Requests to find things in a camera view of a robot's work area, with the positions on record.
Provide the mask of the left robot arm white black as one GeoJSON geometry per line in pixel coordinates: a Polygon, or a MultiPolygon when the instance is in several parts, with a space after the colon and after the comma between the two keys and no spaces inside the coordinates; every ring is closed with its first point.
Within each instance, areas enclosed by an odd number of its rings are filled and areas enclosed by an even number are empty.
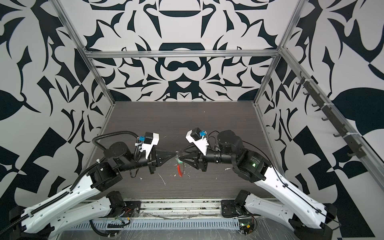
{"type": "Polygon", "coordinates": [[[52,240],[62,232],[85,221],[123,214],[126,204],[118,191],[86,205],[81,202],[96,196],[123,179],[122,172],[148,167],[156,168],[176,156],[176,152],[156,150],[154,144],[141,143],[131,153],[123,142],[103,151],[102,160],[83,171],[75,182],[34,206],[16,207],[10,211],[10,225],[1,230],[11,240],[52,240]]]}

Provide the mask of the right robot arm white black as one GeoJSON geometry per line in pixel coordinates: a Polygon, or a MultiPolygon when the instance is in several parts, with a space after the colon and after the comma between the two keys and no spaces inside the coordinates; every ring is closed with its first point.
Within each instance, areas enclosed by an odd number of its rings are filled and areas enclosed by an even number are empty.
{"type": "Polygon", "coordinates": [[[266,190],[280,201],[279,204],[261,199],[241,190],[233,202],[239,215],[259,215],[280,223],[293,231],[300,240],[330,240],[337,208],[322,204],[306,195],[277,171],[271,161],[244,147],[244,141],[233,131],[218,133],[215,147],[211,148],[207,132],[195,128],[186,134],[190,143],[187,154],[179,160],[205,172],[209,163],[229,164],[241,179],[266,190]]]}

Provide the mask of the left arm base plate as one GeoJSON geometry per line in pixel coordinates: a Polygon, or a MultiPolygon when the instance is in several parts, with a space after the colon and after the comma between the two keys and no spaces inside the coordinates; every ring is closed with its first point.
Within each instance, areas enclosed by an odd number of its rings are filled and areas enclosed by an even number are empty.
{"type": "Polygon", "coordinates": [[[122,208],[121,218],[137,217],[141,212],[141,201],[125,201],[125,206],[122,208]]]}

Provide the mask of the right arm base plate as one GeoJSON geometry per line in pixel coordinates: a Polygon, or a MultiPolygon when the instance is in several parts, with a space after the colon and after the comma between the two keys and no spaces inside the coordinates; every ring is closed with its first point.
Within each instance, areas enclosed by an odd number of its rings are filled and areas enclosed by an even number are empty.
{"type": "Polygon", "coordinates": [[[245,201],[221,200],[221,215],[224,218],[249,217],[250,212],[245,208],[245,201]]]}

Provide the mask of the large metal keyring red handle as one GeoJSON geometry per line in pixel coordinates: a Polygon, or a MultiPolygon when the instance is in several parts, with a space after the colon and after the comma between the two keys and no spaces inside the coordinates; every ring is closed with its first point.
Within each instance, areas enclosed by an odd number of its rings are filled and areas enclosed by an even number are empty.
{"type": "Polygon", "coordinates": [[[184,170],[183,170],[183,167],[184,167],[184,164],[178,164],[178,161],[181,161],[180,160],[180,154],[177,152],[176,154],[176,160],[177,160],[177,170],[178,170],[178,175],[180,177],[182,177],[184,175],[184,170]]]}

